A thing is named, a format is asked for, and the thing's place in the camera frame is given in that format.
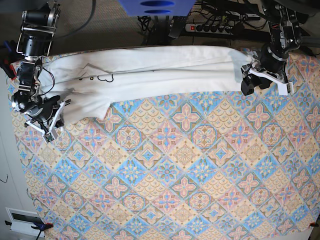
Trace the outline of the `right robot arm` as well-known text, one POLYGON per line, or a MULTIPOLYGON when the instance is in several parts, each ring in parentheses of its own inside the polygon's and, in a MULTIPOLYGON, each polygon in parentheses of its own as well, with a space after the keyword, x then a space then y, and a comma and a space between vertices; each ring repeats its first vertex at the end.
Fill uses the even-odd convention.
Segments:
POLYGON ((43 64, 58 7, 43 7, 19 42, 24 59, 12 107, 43 131, 89 117, 103 119, 111 104, 193 92, 237 92, 241 67, 258 52, 207 45, 118 48, 67 55, 43 64))

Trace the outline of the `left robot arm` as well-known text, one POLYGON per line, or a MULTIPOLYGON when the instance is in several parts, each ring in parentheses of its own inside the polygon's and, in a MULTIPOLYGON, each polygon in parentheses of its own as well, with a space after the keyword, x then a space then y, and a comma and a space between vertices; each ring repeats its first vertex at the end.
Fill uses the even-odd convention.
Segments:
POLYGON ((270 41, 262 46, 260 54, 251 63, 241 67, 242 85, 265 89, 271 83, 280 82, 288 86, 286 64, 289 52, 300 46, 320 46, 319 37, 305 35, 300 27, 303 20, 320 12, 320 2, 262 0, 261 5, 263 13, 257 14, 267 21, 270 41))

